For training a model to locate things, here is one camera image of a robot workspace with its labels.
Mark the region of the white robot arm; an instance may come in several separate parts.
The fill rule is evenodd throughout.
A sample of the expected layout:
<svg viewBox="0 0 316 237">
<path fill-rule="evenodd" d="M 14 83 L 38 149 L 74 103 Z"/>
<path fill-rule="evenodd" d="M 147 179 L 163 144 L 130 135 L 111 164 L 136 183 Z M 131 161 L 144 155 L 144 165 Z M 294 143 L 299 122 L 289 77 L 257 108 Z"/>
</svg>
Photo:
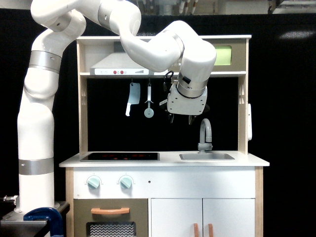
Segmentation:
<svg viewBox="0 0 316 237">
<path fill-rule="evenodd" d="M 55 204 L 52 108 L 63 52 L 84 33 L 87 20 L 117 34 L 129 58 L 153 72 L 163 72 L 182 60 L 178 82 L 168 96 L 180 97 L 174 107 L 167 107 L 175 114 L 201 114 L 198 98 L 206 94 L 217 56 L 215 47 L 183 21 L 172 22 L 150 41 L 139 39 L 141 12 L 126 0 L 35 0 L 31 15 L 45 31 L 32 45 L 17 117 L 23 213 Z"/>
</svg>

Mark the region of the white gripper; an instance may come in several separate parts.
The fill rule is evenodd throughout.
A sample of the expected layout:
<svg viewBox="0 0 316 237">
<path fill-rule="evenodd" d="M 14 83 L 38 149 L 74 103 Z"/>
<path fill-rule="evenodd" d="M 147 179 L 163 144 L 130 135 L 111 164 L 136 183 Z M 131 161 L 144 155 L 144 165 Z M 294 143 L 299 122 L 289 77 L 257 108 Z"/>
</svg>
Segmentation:
<svg viewBox="0 0 316 237">
<path fill-rule="evenodd" d="M 167 110 L 170 113 L 168 119 L 173 123 L 174 114 L 189 115 L 188 123 L 192 125 L 197 115 L 202 114 L 207 101 L 207 88 L 198 98 L 186 98 L 182 96 L 176 85 L 172 85 L 167 96 Z"/>
</svg>

